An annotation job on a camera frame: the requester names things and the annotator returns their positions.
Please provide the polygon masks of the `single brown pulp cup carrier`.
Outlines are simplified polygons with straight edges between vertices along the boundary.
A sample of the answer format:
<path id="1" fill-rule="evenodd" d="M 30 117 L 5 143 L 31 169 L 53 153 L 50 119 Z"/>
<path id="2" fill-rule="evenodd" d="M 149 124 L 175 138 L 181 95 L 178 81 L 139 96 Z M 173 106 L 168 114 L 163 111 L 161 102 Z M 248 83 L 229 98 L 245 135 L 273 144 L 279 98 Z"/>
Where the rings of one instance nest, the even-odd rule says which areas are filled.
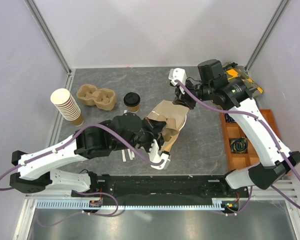
<path id="1" fill-rule="evenodd" d="M 179 134 L 175 118 L 166 118 L 164 115 L 159 115 L 156 120 L 158 122 L 166 123 L 164 129 L 162 130 L 162 136 L 166 142 L 170 141 L 172 137 Z"/>

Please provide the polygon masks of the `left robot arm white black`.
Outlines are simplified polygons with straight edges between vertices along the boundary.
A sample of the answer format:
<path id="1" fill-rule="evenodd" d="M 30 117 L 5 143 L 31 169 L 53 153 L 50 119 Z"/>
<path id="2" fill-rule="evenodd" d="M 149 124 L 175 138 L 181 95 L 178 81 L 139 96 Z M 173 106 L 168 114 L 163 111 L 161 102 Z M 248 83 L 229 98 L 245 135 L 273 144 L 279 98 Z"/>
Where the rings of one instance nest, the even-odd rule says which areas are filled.
<path id="1" fill-rule="evenodd" d="M 18 170 L 10 175 L 9 185 L 24 194 L 62 189 L 84 192 L 94 197 L 99 193 L 100 185 L 93 173 L 71 173 L 59 168 L 70 163 L 108 157 L 111 152 L 125 149 L 137 155 L 137 150 L 143 148 L 148 153 L 144 161 L 162 170 L 169 162 L 169 154 L 162 150 L 166 124 L 165 121 L 147 117 L 141 119 L 127 112 L 112 120 L 88 124 L 44 150 L 34 153 L 17 150 L 12 154 L 12 163 Z"/>

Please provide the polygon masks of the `brown paper bag with handles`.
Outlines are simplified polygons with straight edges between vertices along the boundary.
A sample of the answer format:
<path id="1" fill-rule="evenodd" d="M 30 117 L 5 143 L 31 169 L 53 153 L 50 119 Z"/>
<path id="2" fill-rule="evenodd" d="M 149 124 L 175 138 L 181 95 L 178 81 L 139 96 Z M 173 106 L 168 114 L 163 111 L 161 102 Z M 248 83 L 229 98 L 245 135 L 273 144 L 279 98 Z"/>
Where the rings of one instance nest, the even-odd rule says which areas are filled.
<path id="1" fill-rule="evenodd" d="M 177 140 L 181 129 L 184 127 L 189 108 L 182 105 L 173 104 L 172 101 L 162 100 L 147 115 L 150 120 L 165 122 L 162 132 L 164 144 L 162 151 L 170 152 L 173 144 Z"/>

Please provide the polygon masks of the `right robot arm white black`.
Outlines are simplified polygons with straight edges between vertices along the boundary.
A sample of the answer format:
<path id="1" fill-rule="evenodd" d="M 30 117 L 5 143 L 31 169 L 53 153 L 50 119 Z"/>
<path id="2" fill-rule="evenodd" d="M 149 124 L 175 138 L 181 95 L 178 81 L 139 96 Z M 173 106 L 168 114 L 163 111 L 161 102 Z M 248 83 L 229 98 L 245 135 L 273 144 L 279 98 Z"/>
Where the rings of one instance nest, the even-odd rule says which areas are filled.
<path id="1" fill-rule="evenodd" d="M 170 70 L 170 85 L 176 88 L 173 103 L 193 109 L 196 104 L 204 106 L 206 101 L 212 101 L 218 106 L 218 112 L 235 120 L 259 158 L 258 164 L 228 173 L 219 184 L 220 193 L 230 197 L 245 186 L 268 189 L 300 163 L 300 152 L 291 151 L 279 139 L 240 76 L 228 74 L 216 59 L 204 61 L 197 67 L 198 83 L 192 83 L 182 68 Z"/>

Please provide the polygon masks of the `brown paper coffee cup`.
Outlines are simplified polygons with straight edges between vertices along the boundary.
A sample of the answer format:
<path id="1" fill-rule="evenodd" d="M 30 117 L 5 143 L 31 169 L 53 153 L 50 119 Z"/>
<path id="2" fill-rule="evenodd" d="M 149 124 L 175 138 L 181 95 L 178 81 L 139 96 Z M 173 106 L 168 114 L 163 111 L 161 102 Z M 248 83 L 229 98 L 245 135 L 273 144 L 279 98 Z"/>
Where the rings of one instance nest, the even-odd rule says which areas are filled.
<path id="1" fill-rule="evenodd" d="M 136 105 L 136 106 L 128 106 L 127 110 L 131 113 L 137 113 L 140 109 L 140 104 Z"/>

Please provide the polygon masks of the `black plastic cup lid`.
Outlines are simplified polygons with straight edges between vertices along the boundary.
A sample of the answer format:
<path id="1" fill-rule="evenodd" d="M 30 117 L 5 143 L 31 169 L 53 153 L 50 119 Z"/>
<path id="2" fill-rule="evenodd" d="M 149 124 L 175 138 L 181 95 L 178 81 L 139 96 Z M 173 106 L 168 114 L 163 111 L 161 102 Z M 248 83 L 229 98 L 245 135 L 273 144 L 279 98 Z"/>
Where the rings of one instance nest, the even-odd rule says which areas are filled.
<path id="1" fill-rule="evenodd" d="M 136 107 L 141 102 L 141 97 L 139 94 L 135 92 L 128 92 L 124 98 L 123 102 L 127 107 Z"/>

